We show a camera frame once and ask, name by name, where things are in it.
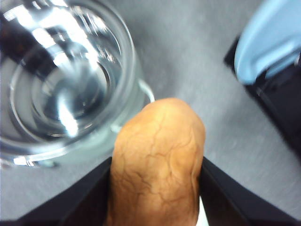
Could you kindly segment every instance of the drinking glass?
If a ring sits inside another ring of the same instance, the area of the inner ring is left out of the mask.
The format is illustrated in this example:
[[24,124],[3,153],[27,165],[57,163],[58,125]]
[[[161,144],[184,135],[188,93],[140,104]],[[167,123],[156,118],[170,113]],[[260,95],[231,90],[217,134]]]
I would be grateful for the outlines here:
[[127,26],[97,0],[1,0],[1,161],[54,166],[111,154],[154,97]]

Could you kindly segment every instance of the floor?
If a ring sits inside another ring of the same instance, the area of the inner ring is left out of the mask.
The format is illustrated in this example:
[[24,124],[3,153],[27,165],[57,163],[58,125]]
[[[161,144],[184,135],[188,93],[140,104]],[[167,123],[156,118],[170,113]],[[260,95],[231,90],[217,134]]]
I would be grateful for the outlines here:
[[[301,160],[222,60],[261,0],[111,0],[132,34],[157,99],[178,97],[203,119],[205,156],[252,192],[301,216]],[[97,164],[1,172],[1,219],[17,218]]]

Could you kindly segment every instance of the glass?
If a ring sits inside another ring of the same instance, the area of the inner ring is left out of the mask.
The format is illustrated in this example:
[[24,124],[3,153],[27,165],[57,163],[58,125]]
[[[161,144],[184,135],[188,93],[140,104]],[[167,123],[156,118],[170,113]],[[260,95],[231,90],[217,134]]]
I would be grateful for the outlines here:
[[0,10],[1,160],[110,155],[145,93],[154,100],[122,19],[98,1],[1,0]]

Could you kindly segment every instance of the gray floor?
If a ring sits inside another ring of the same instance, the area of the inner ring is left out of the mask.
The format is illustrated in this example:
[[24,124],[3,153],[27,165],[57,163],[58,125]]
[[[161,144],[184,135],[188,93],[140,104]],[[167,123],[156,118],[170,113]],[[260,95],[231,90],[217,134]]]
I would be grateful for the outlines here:
[[[293,217],[301,161],[222,63],[260,0],[111,0],[125,19],[156,98],[178,97],[202,117],[206,153],[222,170]],[[4,169],[1,218],[17,218],[100,160],[57,169]]]

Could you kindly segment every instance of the light blue object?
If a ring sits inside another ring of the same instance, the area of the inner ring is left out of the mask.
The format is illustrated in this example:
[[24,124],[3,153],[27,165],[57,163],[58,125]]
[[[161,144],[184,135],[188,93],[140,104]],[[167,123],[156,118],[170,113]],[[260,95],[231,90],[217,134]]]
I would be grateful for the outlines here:
[[267,0],[242,33],[235,53],[238,80],[254,84],[293,63],[301,50],[301,0]]

